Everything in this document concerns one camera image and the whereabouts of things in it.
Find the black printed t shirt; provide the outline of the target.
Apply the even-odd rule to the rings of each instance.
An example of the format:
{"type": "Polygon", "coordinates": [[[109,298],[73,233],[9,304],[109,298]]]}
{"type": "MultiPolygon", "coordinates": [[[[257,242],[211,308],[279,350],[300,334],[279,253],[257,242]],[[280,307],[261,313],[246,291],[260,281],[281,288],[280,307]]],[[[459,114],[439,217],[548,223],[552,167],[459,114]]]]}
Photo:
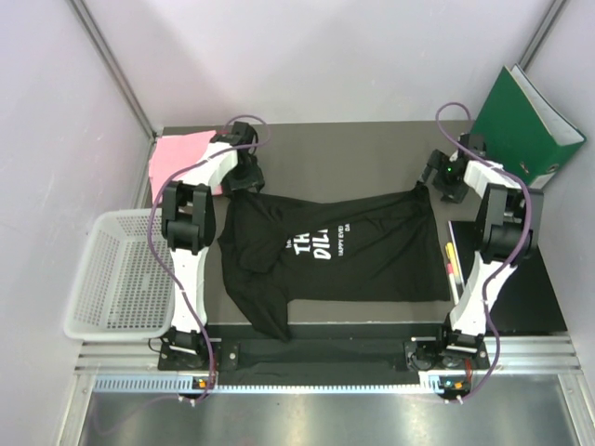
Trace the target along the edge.
{"type": "Polygon", "coordinates": [[[293,300],[450,298],[424,185],[337,203],[240,191],[218,245],[227,295],[256,331],[283,342],[293,300]]]}

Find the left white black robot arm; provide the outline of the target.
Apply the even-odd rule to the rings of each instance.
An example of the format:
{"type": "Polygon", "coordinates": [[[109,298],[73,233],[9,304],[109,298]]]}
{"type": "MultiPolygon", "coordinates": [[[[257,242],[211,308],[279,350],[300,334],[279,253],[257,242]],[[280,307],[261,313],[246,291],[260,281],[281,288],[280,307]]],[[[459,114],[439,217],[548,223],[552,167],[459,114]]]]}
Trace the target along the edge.
{"type": "Polygon", "coordinates": [[[161,232],[173,265],[175,304],[171,327],[161,337],[160,371],[211,368],[205,327],[205,261],[216,235],[213,195],[259,192],[265,185],[256,156],[258,132],[249,123],[227,124],[209,139],[200,166],[166,182],[161,232]]]}

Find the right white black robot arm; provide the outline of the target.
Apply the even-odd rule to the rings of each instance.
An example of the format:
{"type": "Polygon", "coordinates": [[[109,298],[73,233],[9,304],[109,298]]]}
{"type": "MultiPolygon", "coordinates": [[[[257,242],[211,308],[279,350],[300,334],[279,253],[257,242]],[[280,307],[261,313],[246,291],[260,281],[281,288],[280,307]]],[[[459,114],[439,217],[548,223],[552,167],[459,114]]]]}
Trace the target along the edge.
{"type": "Polygon", "coordinates": [[[491,311],[501,288],[537,248],[542,192],[488,160],[482,136],[465,133],[455,145],[452,155],[433,151],[416,183],[432,183],[451,203],[460,203],[470,190],[480,197],[473,263],[464,283],[452,287],[455,305],[437,338],[412,342],[406,361],[416,372],[460,367],[481,357],[486,333],[496,330],[491,311]]]}

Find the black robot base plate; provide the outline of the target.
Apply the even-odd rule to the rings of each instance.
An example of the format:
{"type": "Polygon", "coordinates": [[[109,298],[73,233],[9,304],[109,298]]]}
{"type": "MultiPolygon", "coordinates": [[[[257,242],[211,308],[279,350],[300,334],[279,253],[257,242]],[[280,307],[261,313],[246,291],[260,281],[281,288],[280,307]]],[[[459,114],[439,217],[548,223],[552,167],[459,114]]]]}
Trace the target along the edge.
{"type": "Polygon", "coordinates": [[[438,348],[438,323],[293,324],[281,341],[246,324],[214,324],[196,353],[161,337],[161,371],[205,372],[209,349],[220,386],[367,386],[412,384],[419,373],[448,371],[469,376],[489,366],[486,350],[473,359],[438,348]]]}

